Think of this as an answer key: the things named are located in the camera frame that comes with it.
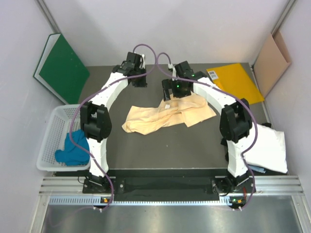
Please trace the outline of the cream yellow t shirt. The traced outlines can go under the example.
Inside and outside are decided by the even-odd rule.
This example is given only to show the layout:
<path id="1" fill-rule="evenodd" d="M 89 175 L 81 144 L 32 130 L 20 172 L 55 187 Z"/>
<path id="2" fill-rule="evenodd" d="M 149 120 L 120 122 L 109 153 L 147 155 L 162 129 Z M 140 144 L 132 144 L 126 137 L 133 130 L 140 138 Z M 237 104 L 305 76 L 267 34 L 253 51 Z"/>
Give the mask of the cream yellow t shirt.
<path id="1" fill-rule="evenodd" d="M 193 92 L 182 98 L 170 97 L 168 101 L 161 101 L 157 108 L 132 106 L 122 125 L 123 130 L 147 135 L 183 123 L 191 127 L 216 116 L 205 98 Z"/>

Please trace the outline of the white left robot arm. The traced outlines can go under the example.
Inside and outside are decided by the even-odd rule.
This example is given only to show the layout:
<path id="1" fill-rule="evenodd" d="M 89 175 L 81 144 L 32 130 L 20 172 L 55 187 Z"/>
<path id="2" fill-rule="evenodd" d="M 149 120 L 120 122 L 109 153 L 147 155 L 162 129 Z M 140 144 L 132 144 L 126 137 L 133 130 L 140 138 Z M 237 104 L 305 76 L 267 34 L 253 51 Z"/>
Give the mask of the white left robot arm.
<path id="1" fill-rule="evenodd" d="M 101 93 L 84 103 L 80 109 L 81 130 L 85 133 L 89 151 L 93 155 L 87 179 L 99 192 L 106 192 L 110 188 L 110 180 L 104 175 L 109 170 L 106 159 L 107 138 L 112 130 L 109 109 L 129 83 L 134 87 L 146 87 L 145 76 L 127 78 L 145 73 L 145 55 L 129 52 L 126 60 L 112 69 Z"/>

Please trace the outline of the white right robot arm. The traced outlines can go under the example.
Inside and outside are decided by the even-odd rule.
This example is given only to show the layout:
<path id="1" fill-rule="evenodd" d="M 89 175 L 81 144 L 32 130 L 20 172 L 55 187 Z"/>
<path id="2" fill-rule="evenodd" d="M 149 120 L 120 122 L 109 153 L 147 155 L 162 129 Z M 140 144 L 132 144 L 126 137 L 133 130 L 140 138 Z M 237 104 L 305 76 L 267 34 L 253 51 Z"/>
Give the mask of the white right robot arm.
<path id="1" fill-rule="evenodd" d="M 251 133 L 258 132 L 248 101 L 222 91 L 213 83 L 211 75 L 194 72 L 187 61 L 177 65 L 169 63 L 168 70 L 171 73 L 162 81 L 165 101 L 171 97 L 183 98 L 195 93 L 219 112 L 219 129 L 226 141 L 228 154 L 226 184 L 230 191 L 240 191 L 248 179 L 249 171 L 244 154 L 253 147 L 257 139 L 252 138 L 249 146 L 246 145 L 246 140 L 251 137 Z"/>

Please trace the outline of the yellow plastic folder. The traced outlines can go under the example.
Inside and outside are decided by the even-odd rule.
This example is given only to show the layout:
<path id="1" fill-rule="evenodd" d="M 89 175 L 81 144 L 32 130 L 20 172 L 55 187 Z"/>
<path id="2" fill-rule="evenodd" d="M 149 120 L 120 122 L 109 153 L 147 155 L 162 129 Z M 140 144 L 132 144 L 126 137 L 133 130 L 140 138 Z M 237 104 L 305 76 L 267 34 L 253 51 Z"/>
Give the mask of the yellow plastic folder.
<path id="1" fill-rule="evenodd" d="M 246 99 L 249 104 L 264 101 L 264 97 L 240 63 L 208 68 L 207 73 L 221 90 L 239 99 Z"/>

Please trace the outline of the green binder folder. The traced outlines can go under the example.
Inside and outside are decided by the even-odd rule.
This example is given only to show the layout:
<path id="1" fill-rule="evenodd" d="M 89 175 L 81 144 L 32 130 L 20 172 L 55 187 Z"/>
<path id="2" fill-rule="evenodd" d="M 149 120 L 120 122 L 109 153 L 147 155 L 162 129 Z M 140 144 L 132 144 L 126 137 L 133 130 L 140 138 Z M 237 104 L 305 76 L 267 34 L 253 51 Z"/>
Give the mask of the green binder folder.
<path id="1" fill-rule="evenodd" d="M 61 33 L 48 36 L 33 77 L 65 104 L 77 104 L 90 73 Z"/>

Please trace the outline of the white plastic basket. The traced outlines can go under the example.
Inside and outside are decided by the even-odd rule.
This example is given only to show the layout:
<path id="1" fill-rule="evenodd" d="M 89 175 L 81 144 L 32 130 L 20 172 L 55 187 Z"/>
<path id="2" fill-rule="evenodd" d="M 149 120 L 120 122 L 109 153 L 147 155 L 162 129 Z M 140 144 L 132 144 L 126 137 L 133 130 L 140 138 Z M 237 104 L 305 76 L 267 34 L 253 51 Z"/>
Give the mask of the white plastic basket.
<path id="1" fill-rule="evenodd" d="M 77 166 L 67 166 L 55 159 L 55 152 L 65 148 L 65 139 L 70 130 L 72 117 L 77 104 L 62 105 L 54 108 L 46 127 L 39 150 L 36 167 L 48 172 L 76 172 L 89 169 L 90 163 Z"/>

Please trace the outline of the blue t shirt in basket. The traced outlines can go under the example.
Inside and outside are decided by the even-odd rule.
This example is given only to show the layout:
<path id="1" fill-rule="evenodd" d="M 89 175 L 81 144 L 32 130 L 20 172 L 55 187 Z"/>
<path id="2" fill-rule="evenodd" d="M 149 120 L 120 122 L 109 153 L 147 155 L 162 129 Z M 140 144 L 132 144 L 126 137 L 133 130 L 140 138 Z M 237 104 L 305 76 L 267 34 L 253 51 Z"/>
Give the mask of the blue t shirt in basket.
<path id="1" fill-rule="evenodd" d="M 89 145 L 82 130 L 72 132 L 72 139 L 78 146 L 89 151 Z M 71 142 L 69 133 L 65 139 L 64 150 L 57 150 L 54 155 L 57 162 L 64 163 L 66 166 L 82 166 L 89 162 L 89 154 Z"/>

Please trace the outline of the beige cardboard folder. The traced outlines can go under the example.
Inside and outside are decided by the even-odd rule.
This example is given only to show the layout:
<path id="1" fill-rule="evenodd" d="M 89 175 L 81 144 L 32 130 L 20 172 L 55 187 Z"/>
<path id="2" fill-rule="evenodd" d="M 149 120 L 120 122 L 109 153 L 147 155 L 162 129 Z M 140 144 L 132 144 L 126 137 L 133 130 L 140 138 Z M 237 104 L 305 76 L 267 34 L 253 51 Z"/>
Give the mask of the beige cardboard folder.
<path id="1" fill-rule="evenodd" d="M 291 64 L 282 34 L 268 35 L 254 64 L 254 74 L 263 97 L 267 97 Z"/>

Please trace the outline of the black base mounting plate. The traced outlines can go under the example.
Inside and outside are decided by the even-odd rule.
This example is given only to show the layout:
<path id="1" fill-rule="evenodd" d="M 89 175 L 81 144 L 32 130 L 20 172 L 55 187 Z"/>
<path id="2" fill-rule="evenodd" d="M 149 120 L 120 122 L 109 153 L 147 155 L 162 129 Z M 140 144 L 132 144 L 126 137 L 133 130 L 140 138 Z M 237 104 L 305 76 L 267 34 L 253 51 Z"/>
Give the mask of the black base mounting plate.
<path id="1" fill-rule="evenodd" d="M 114 195 L 132 196 L 169 196 L 169 195 L 207 195 L 216 194 L 220 196 L 229 193 L 250 193 L 252 190 L 251 180 L 235 183 L 229 177 L 127 177 L 113 178 L 110 183 L 104 179 L 103 184 L 86 180 L 84 193 L 104 193 L 114 189 Z"/>

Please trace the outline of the white folded t shirt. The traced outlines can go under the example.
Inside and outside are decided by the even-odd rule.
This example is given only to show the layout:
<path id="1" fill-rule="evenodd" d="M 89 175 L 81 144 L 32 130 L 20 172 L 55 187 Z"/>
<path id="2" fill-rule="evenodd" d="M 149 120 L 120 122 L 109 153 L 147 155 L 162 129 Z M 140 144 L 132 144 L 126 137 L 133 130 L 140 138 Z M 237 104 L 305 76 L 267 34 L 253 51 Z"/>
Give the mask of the white folded t shirt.
<path id="1" fill-rule="evenodd" d="M 244 154 L 249 165 L 287 173 L 284 132 L 257 125 L 258 137 L 254 146 Z"/>

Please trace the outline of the aluminium frame rail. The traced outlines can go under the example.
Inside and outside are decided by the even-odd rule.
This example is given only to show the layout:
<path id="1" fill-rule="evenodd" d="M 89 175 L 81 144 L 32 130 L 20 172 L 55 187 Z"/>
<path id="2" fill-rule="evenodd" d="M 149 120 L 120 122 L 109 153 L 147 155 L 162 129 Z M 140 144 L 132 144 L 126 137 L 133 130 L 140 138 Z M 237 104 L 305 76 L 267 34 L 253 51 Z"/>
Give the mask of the aluminium frame rail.
<path id="1" fill-rule="evenodd" d="M 81 177 L 45 177 L 39 195 L 82 195 L 83 182 Z M 297 176 L 256 176 L 255 196 L 291 196 L 303 195 L 304 191 Z"/>

